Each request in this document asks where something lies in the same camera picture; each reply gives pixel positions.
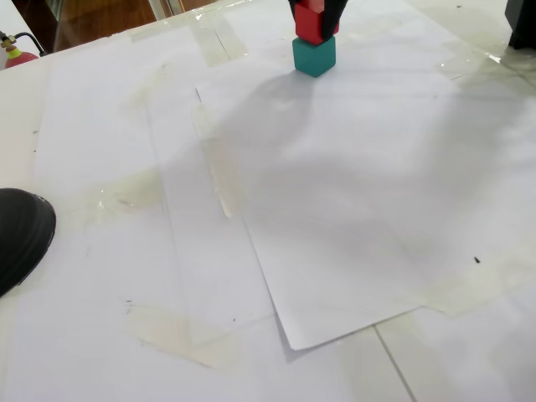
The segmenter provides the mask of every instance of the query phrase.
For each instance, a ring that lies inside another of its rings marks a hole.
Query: wooden floor
[[[153,21],[148,0],[64,0],[55,51]]]
[[[178,0],[178,3],[183,11],[189,11],[215,1]],[[149,0],[13,0],[13,3],[49,53],[156,21]]]

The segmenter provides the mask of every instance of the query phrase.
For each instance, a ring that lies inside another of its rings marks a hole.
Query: clear tape
[[[456,317],[536,279],[536,240],[495,260],[438,281],[410,297],[412,302]]]
[[[459,392],[411,312],[375,325],[418,401],[452,402]]]
[[[225,19],[221,9],[197,14],[190,29],[209,67],[248,54],[247,48]]]
[[[131,41],[151,38],[163,29],[188,26],[209,67],[238,59],[247,55],[248,50],[225,19],[224,13],[230,8],[243,7],[253,1],[255,0],[220,0],[145,27],[134,28],[129,31]]]
[[[195,107],[192,118],[214,181],[214,191],[218,194],[225,216],[235,216],[242,210],[244,191],[233,158],[204,106]]]
[[[239,339],[232,333],[195,347],[189,336],[192,325],[217,331],[190,318],[153,306],[132,306],[126,316],[126,332],[165,353],[186,358],[205,367],[234,371],[240,365]]]

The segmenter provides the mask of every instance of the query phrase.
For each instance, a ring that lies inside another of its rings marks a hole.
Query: block
[[[335,65],[335,37],[318,46],[296,38],[292,41],[292,52],[296,70],[318,77]]]
[[[322,14],[324,13],[324,0],[301,0],[294,7],[296,20],[296,36],[310,44],[321,44]]]

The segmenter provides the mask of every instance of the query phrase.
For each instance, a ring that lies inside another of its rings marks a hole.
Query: red cube
[[[301,0],[294,7],[296,35],[310,44],[318,45],[322,39],[324,0]]]

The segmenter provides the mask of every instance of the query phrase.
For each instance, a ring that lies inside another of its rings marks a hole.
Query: paper
[[[402,11],[318,80],[259,57],[198,86],[295,349],[407,311],[400,295],[534,232],[532,90],[448,80],[452,35]]]
[[[314,81],[260,59],[198,87],[214,117],[203,141],[217,140],[234,161],[245,222],[294,349],[415,308],[403,295],[421,286],[362,176],[367,158],[409,129],[428,95],[414,90],[416,104],[403,102],[420,78],[399,74],[405,80],[394,85],[386,75],[378,100],[364,95],[376,90],[371,74],[337,78],[343,74]]]

